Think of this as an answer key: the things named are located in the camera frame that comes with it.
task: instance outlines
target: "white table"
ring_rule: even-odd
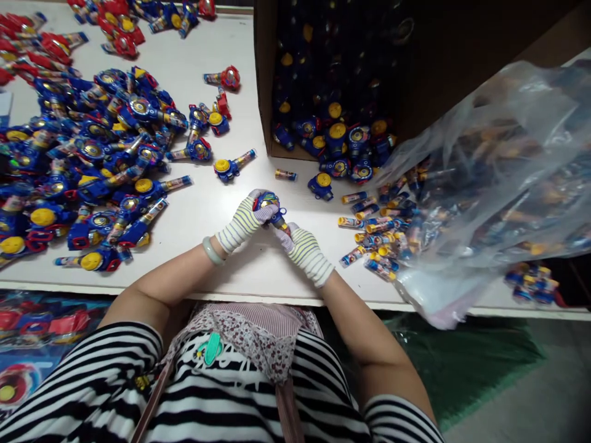
[[[78,25],[67,5],[34,1],[0,2],[0,13],[27,14],[36,10],[42,11],[48,18],[44,31],[66,33],[83,30],[88,35],[90,42],[74,52],[73,66],[82,71],[84,78],[91,79],[95,73],[107,68],[128,70],[136,64],[147,69],[159,81],[183,112],[188,112],[190,103],[204,102],[210,105],[214,101],[217,89],[203,83],[203,73],[217,72],[228,65],[235,65],[240,71],[242,88],[237,95],[228,94],[233,116],[231,130],[220,138],[209,132],[206,138],[212,145],[216,159],[233,159],[251,148],[257,150],[259,157],[248,164],[230,185],[218,180],[212,166],[172,164],[172,172],[168,177],[190,175],[193,186],[169,195],[170,206],[151,229],[152,245],[145,253],[135,253],[134,261],[121,265],[116,272],[93,273],[54,266],[55,258],[76,255],[68,251],[65,243],[60,242],[52,244],[48,251],[40,255],[27,257],[2,270],[0,287],[119,294],[150,269],[221,229],[231,219],[242,198],[254,188],[276,192],[282,206],[287,208],[286,219],[314,232],[323,252],[333,263],[337,263],[340,257],[355,247],[354,231],[337,227],[337,218],[349,213],[348,207],[340,203],[339,197],[354,192],[354,187],[335,181],[333,192],[336,198],[328,203],[316,200],[306,186],[308,180],[318,172],[315,162],[268,158],[266,155],[257,107],[252,16],[220,14],[215,22],[203,20],[186,40],[181,40],[174,31],[152,35],[147,24],[142,22],[146,43],[139,46],[140,57],[132,63],[104,54],[100,44],[105,42],[105,37],[100,28]],[[207,47],[205,42],[211,42],[212,47]],[[39,113],[35,91],[23,80],[11,82],[6,89],[14,93],[11,124],[22,124]],[[184,146],[185,140],[180,138],[175,148]],[[297,172],[298,182],[275,180],[276,168]],[[361,263],[355,263],[347,269],[337,265],[337,269],[371,308],[413,310],[391,284],[372,275]],[[207,280],[200,293],[194,294],[194,297],[321,305],[312,285],[291,264],[271,231],[257,233],[248,245],[228,260],[224,268],[218,269]],[[501,281],[489,287],[471,313],[591,320],[591,314],[583,309],[561,309],[556,306],[534,309],[532,306],[520,306],[510,298],[508,289]]]

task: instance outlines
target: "striped glove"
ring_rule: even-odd
[[[274,229],[275,235],[281,240],[283,249],[308,278],[314,282],[314,286],[321,288],[331,275],[334,265],[329,262],[320,247],[316,237],[308,231],[300,228],[295,223],[287,224],[291,229],[291,237],[280,229]]]
[[[232,253],[234,250],[248,240],[257,229],[271,218],[279,208],[275,205],[265,206],[258,211],[253,211],[254,201],[267,190],[254,190],[236,209],[232,221],[215,234],[215,237],[222,245],[224,251]]]

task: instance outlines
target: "green clip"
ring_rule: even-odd
[[[222,342],[220,335],[217,332],[212,333],[209,336],[209,341],[207,343],[203,343],[203,345],[206,345],[203,360],[206,366],[211,366],[214,363],[215,358],[222,353]]]

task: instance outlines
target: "woman's right hand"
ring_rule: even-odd
[[[287,256],[308,278],[314,286],[321,288],[331,275],[334,265],[329,262],[318,246],[318,241],[312,233],[300,228],[295,223],[288,223],[291,237],[280,229],[274,229],[275,235],[281,240]]]

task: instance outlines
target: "striped shirt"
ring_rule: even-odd
[[[193,332],[183,340],[143,441],[283,441],[274,386],[229,344],[206,366],[200,350],[208,336]],[[150,370],[162,347],[144,324],[97,330],[0,424],[0,442],[128,441],[155,385]],[[310,333],[297,336],[292,377],[307,442],[443,442],[402,398],[376,396],[360,412],[336,354]]]

